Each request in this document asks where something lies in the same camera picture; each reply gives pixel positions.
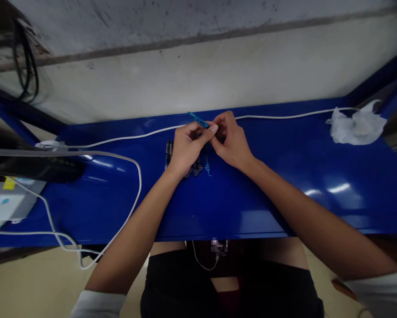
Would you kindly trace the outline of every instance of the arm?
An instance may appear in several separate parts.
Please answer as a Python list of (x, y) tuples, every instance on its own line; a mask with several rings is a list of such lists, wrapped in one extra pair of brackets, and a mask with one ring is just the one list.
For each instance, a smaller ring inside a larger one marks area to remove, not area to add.
[(128, 293), (151, 250), (173, 192), (217, 129), (213, 125), (196, 140), (192, 137), (203, 131), (197, 122), (176, 130), (171, 163), (103, 255), (86, 290)]
[(332, 271), (345, 280), (397, 272), (397, 264), (368, 238), (257, 160), (232, 112), (214, 122), (226, 135), (224, 144), (216, 138), (210, 141), (216, 153), (265, 192), (296, 235)]

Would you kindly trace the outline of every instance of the sticker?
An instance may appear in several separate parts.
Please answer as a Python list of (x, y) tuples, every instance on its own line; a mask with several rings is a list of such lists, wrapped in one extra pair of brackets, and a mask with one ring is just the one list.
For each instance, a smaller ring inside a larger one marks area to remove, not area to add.
[(16, 183), (14, 182), (13, 179), (11, 179), (9, 177), (5, 177), (3, 190), (14, 190), (15, 186), (16, 186)]
[(26, 179), (26, 178), (16, 178), (16, 180), (25, 186), (30, 186), (35, 182), (35, 180)]

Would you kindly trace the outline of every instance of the plastic bag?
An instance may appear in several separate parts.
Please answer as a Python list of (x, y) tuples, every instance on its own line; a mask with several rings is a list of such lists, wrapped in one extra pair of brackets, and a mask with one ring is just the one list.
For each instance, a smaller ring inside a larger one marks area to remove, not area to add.
[(376, 141), (382, 134), (387, 119), (372, 112), (374, 104), (381, 100), (376, 99), (348, 118), (335, 109), (331, 119), (330, 134), (336, 144), (366, 145)]

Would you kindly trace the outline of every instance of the hand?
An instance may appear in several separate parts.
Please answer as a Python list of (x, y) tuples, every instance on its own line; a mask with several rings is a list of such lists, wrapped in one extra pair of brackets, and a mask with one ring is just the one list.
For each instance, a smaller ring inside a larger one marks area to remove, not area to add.
[[(181, 177), (189, 171), (206, 142), (218, 131), (218, 126), (215, 123), (211, 121), (207, 121), (207, 123), (210, 125), (209, 129), (204, 129), (194, 121), (175, 131), (172, 158), (166, 170), (174, 171)], [(202, 133), (202, 135), (196, 139), (195, 136), (198, 133)]]
[(248, 147), (244, 130), (237, 125), (232, 111), (218, 115), (213, 121), (219, 126), (219, 133), (226, 136), (223, 144), (216, 137), (210, 140), (216, 153), (227, 164), (244, 172), (249, 163), (255, 159)]

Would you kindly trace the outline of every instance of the charging cable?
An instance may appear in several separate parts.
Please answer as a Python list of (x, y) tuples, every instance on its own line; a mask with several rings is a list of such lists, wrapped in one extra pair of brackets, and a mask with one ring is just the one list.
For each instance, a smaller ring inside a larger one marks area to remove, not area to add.
[[(337, 109), (338, 110), (355, 110), (355, 111), (359, 110), (357, 108), (351, 108), (351, 107), (343, 107), (343, 108), (337, 108)], [(235, 117), (235, 119), (236, 120), (244, 119), (244, 118), (291, 119), (291, 118), (299, 118), (299, 117), (305, 117), (305, 116), (321, 114), (321, 113), (328, 113), (328, 112), (332, 112), (332, 111), (334, 111), (334, 109), (319, 110), (319, 111), (314, 111), (314, 112), (311, 112), (311, 113), (305, 113), (305, 114), (294, 115), (294, 116), (256, 116), (256, 115), (246, 115), (246, 116)], [(106, 143), (109, 143), (109, 142), (112, 142), (112, 141), (148, 137), (148, 136), (154, 135), (156, 133), (161, 133), (161, 132), (164, 132), (164, 131), (167, 131), (167, 130), (172, 130), (172, 129), (176, 129), (176, 128), (183, 127), (183, 126), (185, 126), (185, 125), (167, 127), (167, 128), (159, 129), (159, 130), (156, 130), (156, 131), (153, 131), (153, 132), (149, 132), (147, 134), (139, 135), (139, 136), (128, 136), (128, 137), (119, 137), (119, 138), (108, 139), (108, 140), (100, 141), (100, 142), (95, 143), (95, 144), (84, 145), (84, 146), (66, 146), (65, 145), (65, 146), (45, 146), (45, 147), (46, 148), (90, 148), (90, 147), (95, 147), (95, 146), (99, 146), (99, 145), (102, 145), (102, 144), (106, 144)], [(133, 160), (131, 158), (128, 158), (128, 157), (125, 157), (125, 156), (121, 156), (121, 155), (117, 155), (117, 154), (113, 154), (113, 153), (110, 153), (110, 152), (105, 152), (105, 151), (57, 151), (57, 152), (54, 151), (54, 152), (48, 152), (48, 151), (0, 149), (0, 156), (6, 156), (6, 157), (70, 157), (70, 156), (78, 156), (78, 155), (106, 155), (106, 156), (110, 156), (110, 157), (115, 157), (115, 158), (118, 158), (118, 159), (123, 159), (123, 160), (127, 160), (127, 161), (130, 161), (130, 162), (134, 163), (136, 165), (137, 169), (138, 169), (139, 187), (138, 187), (137, 197), (135, 198), (135, 202), (134, 202), (134, 204), (133, 204), (133, 206), (131, 208), (131, 211), (129, 212), (128, 217), (126, 218), (125, 222), (120, 227), (119, 231), (110, 240), (110, 242), (106, 245), (106, 247), (99, 253), (96, 252), (96, 251), (92, 251), (92, 250), (80, 249), (78, 247), (77, 243), (75, 242), (75, 240), (72, 237), (70, 237), (69, 235), (67, 235), (65, 233), (57, 232), (56, 228), (54, 226), (53, 218), (51, 216), (50, 207), (48, 205), (48, 201), (46, 200), (46, 198), (44, 198), (43, 196), (41, 196), (38, 193), (35, 193), (34, 191), (32, 191), (31, 189), (27, 188), (26, 186), (24, 186), (23, 184), (21, 184), (20, 182), (18, 182), (15, 179), (14, 179), (14, 181), (16, 182), (16, 184), (18, 186), (20, 186), (21, 188), (23, 188), (27, 192), (37, 196), (38, 198), (40, 198), (44, 202), (45, 208), (46, 208), (46, 212), (47, 212), (47, 216), (48, 216), (48, 221), (50, 223), (52, 231), (35, 231), (35, 232), (0, 231), (0, 234), (1, 235), (43, 235), (43, 234), (54, 235), (56, 240), (57, 240), (57, 242), (58, 242), (58, 244), (62, 247), (62, 249), (66, 250), (68, 252), (77, 252), (78, 253), (79, 267), (81, 269), (83, 269), (83, 270), (86, 270), (86, 269), (92, 267), (98, 261), (98, 259), (104, 254), (104, 252), (108, 249), (110, 244), (114, 241), (116, 236), (120, 233), (120, 231), (123, 229), (125, 224), (128, 222), (129, 218), (131, 217), (131, 215), (132, 215), (132, 213), (133, 213), (133, 211), (135, 209), (135, 206), (137, 205), (138, 198), (139, 198), (139, 196), (141, 194), (141, 189), (142, 189), (141, 169), (140, 169), (140, 165), (138, 164), (138, 162), (136, 162), (135, 160)], [(64, 237), (64, 238), (68, 239), (69, 242), (75, 248), (73, 248), (73, 249), (67, 248), (64, 245), (64, 243), (62, 242), (61, 237)], [(208, 269), (208, 268), (204, 267), (199, 262), (199, 260), (197, 259), (197, 255), (195, 253), (194, 241), (192, 241), (192, 243), (193, 243), (193, 250), (194, 250), (194, 256), (195, 256), (196, 261), (205, 270), (208, 270), (208, 271), (213, 270), (216, 267), (216, 264), (218, 263), (219, 255), (216, 255), (215, 265), (211, 269)], [(94, 253), (94, 254), (98, 254), (98, 255), (91, 262), (91, 264), (89, 264), (87, 266), (84, 266), (84, 264), (82, 262), (81, 252), (90, 252), (90, 253)]]
[(216, 254), (216, 261), (215, 261), (215, 265), (213, 265), (213, 267), (212, 268), (207, 268), (207, 267), (204, 267), (200, 262), (199, 262), (199, 260), (198, 260), (198, 258), (197, 258), (197, 254), (196, 254), (196, 252), (195, 252), (195, 247), (194, 247), (194, 241), (191, 241), (191, 243), (193, 243), (193, 251), (194, 251), (194, 257), (195, 257), (195, 260), (197, 261), (197, 263), (203, 268), (203, 269), (205, 269), (205, 270), (208, 270), (208, 271), (212, 271), (212, 270), (214, 270), (215, 269), (215, 267), (216, 267), (216, 264), (218, 263), (218, 261), (219, 261), (219, 254)]

